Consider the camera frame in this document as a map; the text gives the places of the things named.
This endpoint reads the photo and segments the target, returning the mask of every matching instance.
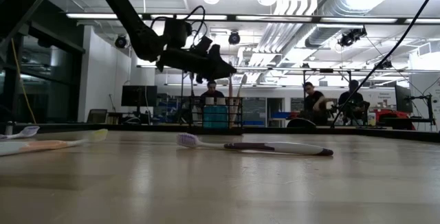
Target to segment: toothbrush handle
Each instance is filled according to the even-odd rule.
[[[226,149],[235,150],[263,150],[268,152],[278,152],[278,153],[292,153],[297,155],[324,155],[331,156],[333,151],[327,148],[306,145],[306,144],[296,144],[290,142],[268,142],[268,143],[247,143],[238,142],[225,144]]]

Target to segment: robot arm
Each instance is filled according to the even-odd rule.
[[[8,46],[10,39],[28,21],[42,1],[5,0],[0,3],[0,14],[8,14],[0,15],[0,49]],[[204,40],[203,45],[197,45],[193,50],[180,49],[184,46],[186,37],[190,35],[189,23],[183,20],[166,19],[164,35],[158,36],[144,24],[129,0],[106,1],[130,36],[131,45],[137,57],[154,62],[160,56],[157,62],[159,70],[162,70],[165,65],[199,74],[209,80],[226,78],[237,72],[234,67],[219,60],[218,48],[210,50],[209,53],[206,52],[212,42],[208,38]]]

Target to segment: cable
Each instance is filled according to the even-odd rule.
[[[193,21],[191,23],[191,25],[194,25],[194,23],[196,23],[196,22],[202,22],[203,23],[203,25],[205,26],[205,33],[203,35],[206,36],[206,34],[208,33],[208,26],[206,25],[205,21]]]
[[[199,29],[198,30],[192,30],[191,31],[191,33],[192,32],[195,32],[195,34],[194,34],[194,38],[192,39],[192,45],[191,46],[195,46],[195,39],[196,39],[196,37],[199,35],[199,33],[200,33],[200,29],[201,29],[201,26],[202,25],[204,25],[205,26],[205,33],[203,34],[203,36],[206,36],[206,34],[208,33],[208,26],[206,25],[206,23],[205,23],[205,21],[193,21],[192,23],[191,23],[191,26],[193,26],[193,24],[194,23],[196,23],[196,22],[200,22],[200,26],[199,26]]]
[[[19,59],[17,58],[17,51],[15,50],[14,38],[11,38],[11,44],[12,44],[12,52],[14,52],[14,59],[15,59],[15,65],[16,65],[16,73],[19,76],[20,85],[21,85],[21,88],[23,90],[23,95],[25,96],[27,108],[29,109],[30,115],[32,116],[32,121],[34,122],[34,124],[36,124],[34,112],[32,111],[32,108],[30,107],[29,100],[28,100],[28,95],[26,94],[25,84],[23,82],[23,79],[21,78],[20,64],[19,64]]]
[[[430,89],[432,86],[434,86],[435,85],[435,83],[437,83],[438,81],[440,80],[440,77],[438,77],[429,87],[427,87],[426,89],[425,89],[425,91],[423,91],[423,93],[421,93],[423,96],[425,96],[425,92],[428,90],[428,89]]]
[[[185,18],[183,18],[184,20],[188,19],[189,17],[191,17],[191,15],[193,15],[198,9],[202,9],[203,10],[203,21],[205,20],[205,8],[202,5],[198,5],[197,7],[195,7],[195,9],[193,9],[191,11],[191,13],[189,13]]]
[[[371,42],[370,38],[367,37],[367,36],[365,36],[365,37],[366,37],[366,39],[368,39],[368,41],[370,41],[371,45],[377,50],[377,52],[379,52],[380,56],[383,57],[383,56],[384,56],[383,53],[381,53],[381,52],[379,51],[379,49],[376,47],[376,45],[374,45],[374,43]],[[418,88],[416,88],[416,86],[414,86],[414,84],[411,83],[411,82],[409,81],[409,79],[408,79],[406,76],[404,76],[404,75],[403,75],[398,69],[396,69],[396,67],[393,66],[393,69],[394,69],[397,73],[399,73],[399,75],[400,75],[401,77],[403,77],[403,78],[409,83],[409,85],[411,85],[412,87],[414,87],[414,89],[416,89],[421,95],[423,95],[423,93],[422,93]]]
[[[166,19],[166,18],[168,18],[168,17],[165,17],[165,16],[159,16],[159,17],[154,18],[153,21],[151,21],[150,28],[153,29],[154,22],[156,22],[157,20],[160,20],[160,19],[161,19],[161,20],[162,20],[162,19],[164,20],[164,19]]]
[[[390,56],[391,54],[399,47],[399,45],[402,43],[402,41],[405,39],[406,35],[408,35],[408,33],[410,32],[411,28],[413,27],[413,25],[415,24],[415,21],[419,18],[421,12],[424,10],[424,8],[426,7],[426,4],[428,4],[429,0],[425,0],[424,3],[421,5],[419,11],[417,11],[416,15],[414,16],[414,18],[412,19],[410,25],[408,26],[408,28],[406,28],[406,31],[404,32],[404,34],[402,35],[402,37],[398,40],[398,42],[394,45],[394,47],[391,49],[391,51],[389,51],[389,53],[387,53],[387,55],[385,57],[383,57],[383,59],[381,59],[381,61],[376,64],[376,66],[374,66],[374,68],[370,71],[370,73],[368,73],[368,75],[366,76],[366,78],[359,84],[359,86],[356,88],[356,90],[351,93],[351,95],[349,96],[349,98],[345,101],[345,103],[342,105],[342,110],[344,109],[344,107],[347,105],[347,103],[353,98],[353,96],[359,91],[359,89],[362,87],[362,85],[370,78],[370,76],[374,73],[374,71],[376,71],[376,69],[383,63],[385,62]],[[338,117],[341,115],[341,110],[338,111],[338,114],[336,114],[335,120],[331,123],[331,128],[335,127],[335,123],[336,120],[338,120]]]
[[[192,39],[192,46],[193,46],[193,47],[195,46],[195,38],[197,37],[197,35],[199,35],[200,30],[201,30],[201,27],[202,27],[203,25],[206,26],[206,32],[208,32],[208,26],[205,24],[205,14],[206,14],[206,10],[205,10],[205,8],[204,8],[202,5],[198,5],[197,7],[195,7],[194,10],[191,11],[190,14],[188,14],[188,15],[184,18],[184,20],[188,19],[189,17],[191,17],[191,15],[193,15],[193,14],[194,14],[198,9],[200,9],[200,8],[203,10],[203,14],[202,14],[203,16],[202,16],[201,20],[200,20],[200,21],[194,21],[194,22],[191,23],[191,25],[192,25],[192,24],[194,24],[195,22],[200,22],[199,29],[197,29],[196,34],[194,34],[194,38]]]

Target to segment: black cable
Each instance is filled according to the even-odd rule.
[[[194,38],[192,39],[192,46],[195,46],[195,38],[197,37],[197,35],[199,35],[199,33],[200,33],[200,30],[201,30],[201,27],[203,26],[203,25],[205,25],[206,26],[206,32],[208,32],[208,26],[205,24],[205,15],[206,15],[206,10],[205,10],[205,8],[202,6],[202,5],[198,5],[187,17],[185,17],[184,19],[187,19],[187,18],[189,18],[191,15],[193,15],[194,14],[194,12],[196,11],[196,10],[198,10],[199,8],[201,8],[202,10],[203,10],[203,16],[202,16],[202,18],[201,18],[201,20],[200,21],[198,21],[198,22],[200,22],[200,25],[199,25],[199,29],[197,29],[197,32],[196,32],[196,34],[194,34]]]
[[[438,77],[429,87],[427,87],[426,89],[425,89],[425,91],[423,91],[423,93],[421,93],[423,96],[425,96],[425,92],[429,89],[429,88],[431,88],[432,86],[434,86],[435,85],[435,83],[437,83],[438,81],[440,80],[440,77]]]
[[[165,20],[166,18],[168,18],[168,17],[165,17],[165,16],[159,16],[159,17],[154,18],[153,21],[151,21],[150,28],[153,29],[154,22],[156,22],[157,20],[160,20],[160,19],[161,19],[161,20]]]
[[[202,22],[203,23],[203,25],[205,26],[205,33],[203,35],[206,36],[206,34],[208,33],[208,26],[206,25],[205,21],[193,21],[191,23],[191,25],[194,25],[194,23],[196,23],[196,22]]]
[[[379,51],[379,49],[376,47],[376,45],[374,45],[374,43],[373,42],[371,42],[371,40],[370,40],[370,38],[369,37],[367,37],[367,36],[365,36],[366,37],[366,39],[368,39],[368,41],[370,41],[370,43],[371,43],[371,45],[377,50],[377,52],[379,52],[379,54],[380,54],[380,56],[384,56],[383,55],[383,53],[381,53],[380,51]],[[423,95],[423,93],[418,89],[418,88],[416,88],[416,86],[414,86],[410,81],[409,81],[409,79],[406,77],[406,76],[404,76],[398,69],[396,69],[394,66],[393,66],[393,69],[401,76],[401,77],[403,77],[408,83],[409,83],[409,85],[411,85],[412,87],[414,87],[414,89],[416,89],[416,90],[418,90],[418,92],[421,94],[421,95]]]
[[[195,9],[193,9],[191,11],[190,14],[188,14],[185,18],[183,18],[184,20],[188,19],[191,15],[193,15],[198,9],[202,9],[203,10],[203,20],[205,20],[205,8],[202,5],[198,5],[197,7],[195,7]]]
[[[362,87],[362,85],[370,78],[370,76],[374,73],[374,71],[376,71],[376,69],[383,63],[385,62],[390,56],[391,54],[399,47],[399,45],[402,43],[402,41],[405,39],[406,35],[408,35],[408,33],[410,32],[411,28],[413,27],[413,25],[415,24],[415,21],[419,18],[421,12],[424,10],[424,8],[426,7],[426,4],[428,4],[429,0],[425,0],[424,3],[421,5],[419,11],[417,11],[416,15],[414,16],[414,18],[412,19],[410,25],[408,26],[408,28],[406,28],[406,31],[404,32],[404,34],[402,35],[402,37],[398,40],[398,42],[394,45],[394,47],[391,49],[391,51],[389,51],[389,53],[387,53],[387,55],[381,59],[381,61],[376,64],[376,66],[374,66],[374,68],[370,71],[370,73],[368,73],[368,75],[366,76],[366,78],[359,84],[359,86],[356,88],[356,90],[351,93],[351,95],[349,96],[349,98],[345,101],[345,103],[342,105],[342,110],[344,109],[344,107],[347,105],[347,103],[349,103],[349,101],[353,98],[353,96],[359,91],[359,89]],[[338,111],[338,114],[336,114],[335,120],[331,123],[331,128],[335,128],[335,123],[336,120],[338,120],[338,117],[341,115],[341,111]]]

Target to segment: camera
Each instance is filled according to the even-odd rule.
[[[230,45],[236,45],[240,43],[240,35],[237,31],[231,32],[231,35],[229,35],[228,42]]]
[[[115,46],[120,49],[125,49],[129,46],[129,42],[124,34],[118,35],[115,41]]]

